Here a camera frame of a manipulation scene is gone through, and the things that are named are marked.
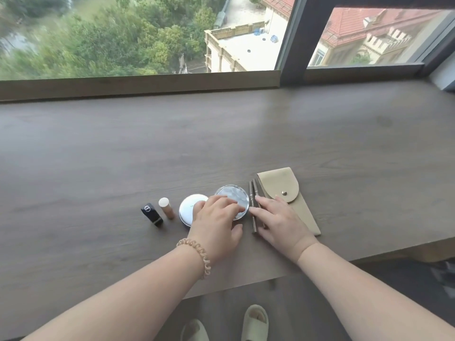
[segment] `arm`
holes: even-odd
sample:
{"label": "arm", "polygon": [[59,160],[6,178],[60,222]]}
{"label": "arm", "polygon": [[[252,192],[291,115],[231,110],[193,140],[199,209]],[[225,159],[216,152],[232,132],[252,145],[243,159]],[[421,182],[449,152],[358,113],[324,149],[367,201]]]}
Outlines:
{"label": "arm", "polygon": [[[225,196],[194,206],[188,238],[199,243],[213,265],[232,252],[242,225],[232,220],[244,210]],[[204,273],[198,252],[188,245],[174,250],[57,316],[26,341],[152,340],[180,300]]]}
{"label": "arm", "polygon": [[295,262],[332,305],[353,341],[455,340],[455,328],[320,244],[282,199],[256,196],[259,233]]}

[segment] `beige pouch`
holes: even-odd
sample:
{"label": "beige pouch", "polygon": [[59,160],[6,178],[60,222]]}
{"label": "beige pouch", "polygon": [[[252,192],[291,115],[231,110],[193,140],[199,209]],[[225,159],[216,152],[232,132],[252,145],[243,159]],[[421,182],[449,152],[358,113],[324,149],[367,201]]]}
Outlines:
{"label": "beige pouch", "polygon": [[316,221],[299,191],[299,182],[290,167],[258,173],[259,183],[266,197],[275,195],[285,200],[299,215],[299,218],[315,235],[320,235]]}

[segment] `red tile roof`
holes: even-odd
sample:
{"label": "red tile roof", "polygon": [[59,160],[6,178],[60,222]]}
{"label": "red tile roof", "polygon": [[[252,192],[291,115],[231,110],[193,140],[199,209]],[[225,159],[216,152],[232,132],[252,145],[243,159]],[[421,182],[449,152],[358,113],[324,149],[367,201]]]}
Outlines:
{"label": "red tile roof", "polygon": [[[261,0],[266,6],[276,10],[289,20],[295,0]],[[383,17],[368,28],[364,26],[366,17],[374,18],[381,12]],[[439,11],[427,9],[381,9],[381,8],[334,8],[322,34],[322,39],[337,46],[362,39],[367,33],[386,34],[391,26],[403,27],[433,18]]]}

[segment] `beige bracelet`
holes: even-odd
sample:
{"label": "beige bracelet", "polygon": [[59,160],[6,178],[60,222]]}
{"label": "beige bracelet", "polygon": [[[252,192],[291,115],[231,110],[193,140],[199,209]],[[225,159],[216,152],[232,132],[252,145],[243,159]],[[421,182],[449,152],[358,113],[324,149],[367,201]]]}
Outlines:
{"label": "beige bracelet", "polygon": [[204,261],[204,275],[202,276],[202,279],[205,279],[208,275],[210,275],[210,260],[207,258],[207,253],[205,252],[204,248],[199,244],[196,243],[196,241],[192,241],[189,238],[183,238],[182,240],[178,241],[176,247],[179,245],[186,244],[189,246],[192,246],[193,248],[196,249],[199,255],[202,257],[202,261]]}

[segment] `beige slipper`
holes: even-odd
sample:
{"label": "beige slipper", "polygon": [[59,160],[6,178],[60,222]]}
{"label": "beige slipper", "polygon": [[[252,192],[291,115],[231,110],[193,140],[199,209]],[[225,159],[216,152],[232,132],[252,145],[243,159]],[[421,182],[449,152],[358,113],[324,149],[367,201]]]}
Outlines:
{"label": "beige slipper", "polygon": [[264,308],[251,305],[243,318],[242,341],[267,341],[268,316]]}
{"label": "beige slipper", "polygon": [[200,320],[191,320],[185,324],[180,334],[180,341],[209,341],[204,325]]}

